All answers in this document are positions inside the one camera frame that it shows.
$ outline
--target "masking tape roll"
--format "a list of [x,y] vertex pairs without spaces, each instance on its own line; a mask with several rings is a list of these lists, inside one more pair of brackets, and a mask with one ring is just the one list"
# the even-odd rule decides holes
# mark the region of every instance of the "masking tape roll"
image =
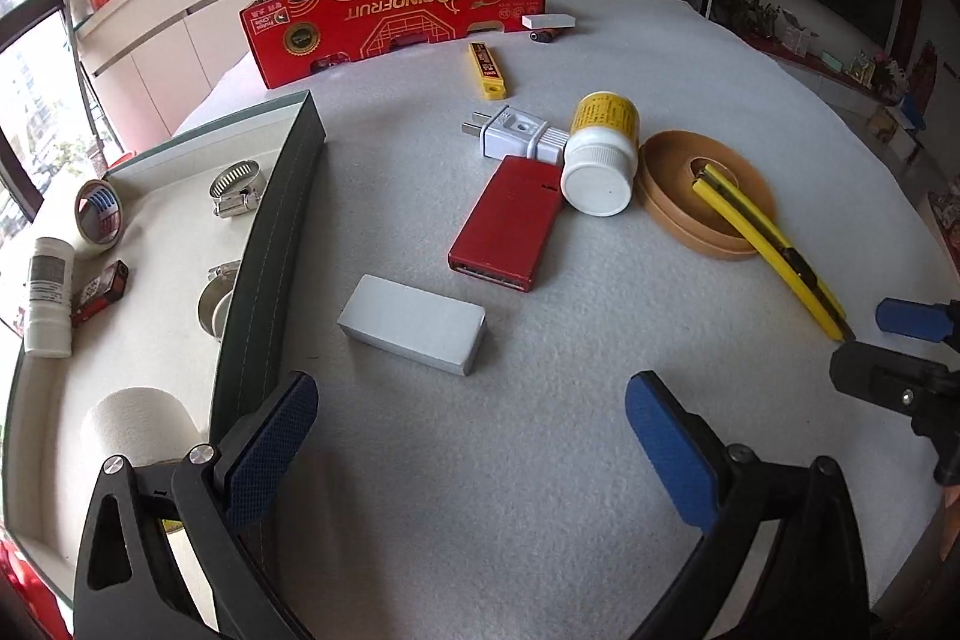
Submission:
[[73,223],[70,244],[77,258],[93,258],[117,244],[123,228],[123,208],[113,186],[104,180],[83,183],[73,202]]

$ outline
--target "red cardboard box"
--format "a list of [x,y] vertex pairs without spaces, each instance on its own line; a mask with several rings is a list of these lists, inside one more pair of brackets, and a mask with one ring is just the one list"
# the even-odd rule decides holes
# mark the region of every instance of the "red cardboard box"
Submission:
[[240,13],[256,65],[278,88],[344,61],[472,31],[526,30],[545,0],[257,0]]

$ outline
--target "white bottle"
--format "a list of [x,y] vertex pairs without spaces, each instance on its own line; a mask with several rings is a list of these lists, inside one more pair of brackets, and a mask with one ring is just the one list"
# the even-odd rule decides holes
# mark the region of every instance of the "white bottle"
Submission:
[[65,359],[70,355],[73,256],[73,245],[62,239],[39,237],[34,243],[27,277],[29,293],[23,333],[26,353],[43,359]]
[[622,212],[640,162],[640,115],[632,101],[592,92],[577,105],[563,150],[560,190],[580,212],[606,218]]

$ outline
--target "white tape roll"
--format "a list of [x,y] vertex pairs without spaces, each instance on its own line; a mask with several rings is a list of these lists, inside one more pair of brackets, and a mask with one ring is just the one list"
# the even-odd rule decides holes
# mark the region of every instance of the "white tape roll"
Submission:
[[73,202],[74,232],[69,239],[77,258],[98,256],[120,239],[123,208],[113,186],[104,180],[83,183]]
[[80,425],[80,447],[89,472],[117,453],[136,467],[179,461],[200,442],[184,404],[160,389],[115,391],[90,408]]

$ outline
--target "metal hose clamp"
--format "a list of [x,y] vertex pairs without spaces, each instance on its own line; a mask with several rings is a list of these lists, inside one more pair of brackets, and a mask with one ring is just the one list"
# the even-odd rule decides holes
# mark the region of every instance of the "metal hose clamp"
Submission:
[[267,178],[256,161],[240,161],[227,167],[210,186],[213,214],[232,218],[253,212],[260,205],[260,195],[266,187]]
[[200,301],[197,302],[197,319],[200,321],[200,328],[214,338],[220,339],[223,336],[226,314],[224,314],[224,320],[218,322],[217,310],[224,298],[232,294],[238,271],[240,271],[240,262],[230,261],[214,266],[206,273],[208,283],[200,294]]

